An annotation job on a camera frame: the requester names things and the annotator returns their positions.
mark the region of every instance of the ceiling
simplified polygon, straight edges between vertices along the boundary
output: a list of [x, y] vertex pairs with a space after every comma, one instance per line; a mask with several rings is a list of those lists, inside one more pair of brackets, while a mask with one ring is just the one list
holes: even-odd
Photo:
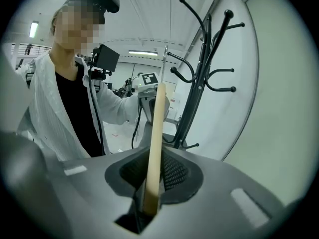
[[[33, 43], [50, 46], [50, 21], [66, 0], [25, 0], [7, 29], [5, 42]], [[186, 0], [204, 18], [213, 0]], [[183, 57], [199, 23], [179, 0], [120, 0], [118, 13], [106, 13], [105, 29], [97, 42], [120, 54], [122, 62], [159, 65], [165, 45]], [[35, 38], [29, 38], [30, 24], [39, 21]], [[128, 50], [157, 51], [158, 57], [131, 56]], [[178, 62], [169, 57], [170, 62]]]

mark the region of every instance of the white shirt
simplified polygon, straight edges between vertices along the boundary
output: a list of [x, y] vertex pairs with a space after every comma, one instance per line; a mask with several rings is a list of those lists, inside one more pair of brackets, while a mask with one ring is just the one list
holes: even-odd
[[[76, 61], [84, 66], [82, 81], [83, 85], [87, 88], [94, 128], [100, 140], [97, 116], [89, 90], [88, 67], [82, 58], [76, 57]], [[19, 130], [29, 130], [32, 136], [39, 140], [43, 147], [49, 147], [55, 151], [58, 159], [61, 161], [90, 157], [76, 136], [64, 108], [56, 83], [54, 64], [50, 59], [49, 51], [34, 59], [34, 62], [36, 69], [30, 84], [33, 98], [21, 121]], [[16, 71], [25, 82], [28, 68], [28, 65], [23, 65]], [[100, 81], [98, 93], [95, 93], [92, 83], [92, 92], [100, 120], [111, 124], [123, 124], [127, 120], [130, 122], [135, 121], [138, 114], [137, 95], [121, 99], [109, 90], [102, 81]], [[104, 129], [102, 135], [104, 152], [107, 155], [110, 154], [110, 151]]]

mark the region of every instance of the wooden rod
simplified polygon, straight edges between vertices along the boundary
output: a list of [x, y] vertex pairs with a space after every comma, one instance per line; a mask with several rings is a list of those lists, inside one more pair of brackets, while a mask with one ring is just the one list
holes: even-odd
[[143, 204], [143, 212], [149, 216], [155, 216], [158, 211], [160, 187], [160, 158], [164, 123], [165, 97], [165, 84], [159, 83], [154, 108], [151, 149]]

